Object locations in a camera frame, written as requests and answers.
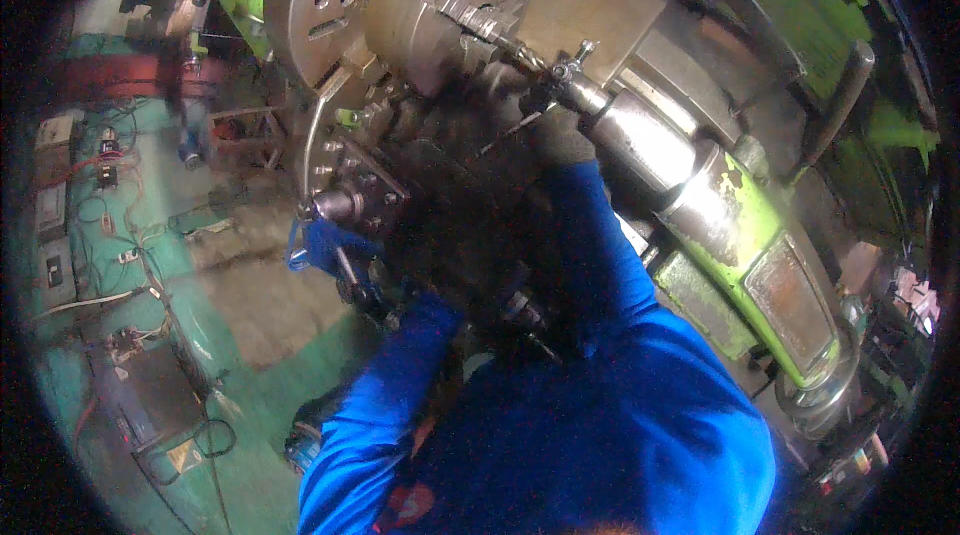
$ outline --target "green floor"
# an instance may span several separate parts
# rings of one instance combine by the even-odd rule
[[[124,51],[122,43],[108,43],[115,51]],[[107,50],[101,45],[97,51],[103,53]],[[124,147],[133,143],[131,132],[136,122],[136,147],[140,152],[137,167],[144,193],[133,206],[129,218],[138,229],[153,223],[166,225],[170,216],[207,201],[210,190],[218,186],[219,178],[206,169],[187,173],[180,165],[176,156],[176,132],[170,129],[171,120],[161,101],[140,100],[131,116],[114,119],[117,115],[116,111],[92,114],[87,117],[87,122],[93,125],[112,121],[111,125],[119,133]],[[86,151],[78,154],[75,160],[90,156],[93,140],[98,136],[96,129],[85,134],[86,141],[79,146]],[[91,277],[94,273],[90,268],[83,266],[85,247],[90,264],[96,267],[95,272],[100,273],[101,293],[124,292],[143,284],[143,270],[138,265],[128,265],[123,271],[114,261],[116,254],[124,252],[129,245],[105,237],[98,219],[106,209],[114,216],[117,234],[130,236],[124,228],[123,216],[137,196],[137,179],[132,174],[121,177],[115,191],[102,193],[103,204],[97,197],[90,198],[93,182],[88,173],[81,172],[73,181],[69,194],[74,262],[79,277],[97,279]],[[300,479],[284,463],[280,453],[290,421],[301,403],[325,393],[359,366],[370,349],[365,329],[353,314],[345,313],[330,291],[325,291],[317,296],[315,307],[303,310],[317,319],[316,325],[325,323],[324,316],[339,317],[326,323],[332,326],[317,326],[312,337],[301,337],[304,345],[297,344],[296,350],[283,357],[269,362],[250,362],[244,359],[238,340],[228,327],[234,308],[228,302],[211,302],[210,289],[205,287],[195,270],[187,241],[168,231],[151,237],[145,247],[160,266],[165,289],[173,295],[173,309],[192,346],[194,358],[206,375],[221,376],[221,384],[206,407],[211,418],[228,421],[237,435],[234,449],[216,459],[224,503],[234,533],[293,532],[297,523],[296,497]],[[332,281],[315,285],[317,281],[311,278],[316,277],[304,278],[304,287],[333,286]],[[264,288],[264,291],[269,289],[271,294],[277,295],[277,287],[289,289],[299,285],[287,278],[279,283],[258,282],[251,286]],[[81,300],[93,299],[96,293],[90,286],[81,290],[79,297]],[[42,395],[67,442],[72,441],[75,426],[90,399],[91,375],[84,345],[98,345],[108,333],[125,325],[136,325],[140,330],[156,328],[163,320],[163,308],[153,297],[141,295],[104,313],[100,320],[85,327],[81,336],[71,327],[74,318],[71,311],[50,317],[37,326],[37,337],[30,343]],[[269,330],[270,317],[264,318],[262,324],[268,326],[257,322],[257,328]],[[310,328],[311,324],[307,322],[306,327]],[[282,341],[284,332],[265,332],[264,335],[258,345]],[[169,344],[160,341],[156,345]],[[100,409],[95,411],[84,426],[78,437],[78,461],[110,514],[118,521],[121,531],[138,535],[185,532],[138,471],[132,458],[122,450],[119,430],[103,412]],[[225,438],[217,431],[214,447],[222,447]],[[200,441],[204,447],[205,439]],[[165,454],[157,457],[160,460],[155,463],[156,471],[170,474],[173,467]],[[173,484],[161,487],[161,491],[194,532],[226,532],[211,480],[210,460],[187,469]]]

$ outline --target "electrical box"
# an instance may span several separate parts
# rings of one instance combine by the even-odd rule
[[[70,172],[70,137],[73,136],[74,114],[67,113],[44,120],[36,130],[33,183],[43,187],[65,179]]]
[[[199,426],[200,401],[168,342],[119,357],[125,359],[114,363],[98,355],[97,393],[129,451],[142,453]]]
[[[34,214],[39,240],[66,237],[66,183],[61,182],[37,192]]]
[[[77,300],[77,285],[73,281],[73,262],[70,241],[66,237],[44,243],[38,253],[40,297],[43,309]]]

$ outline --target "person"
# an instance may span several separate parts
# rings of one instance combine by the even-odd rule
[[[577,115],[546,160],[582,359],[477,369],[410,458],[411,421],[461,315],[425,293],[321,427],[299,533],[752,533],[770,433],[703,337],[654,298]]]

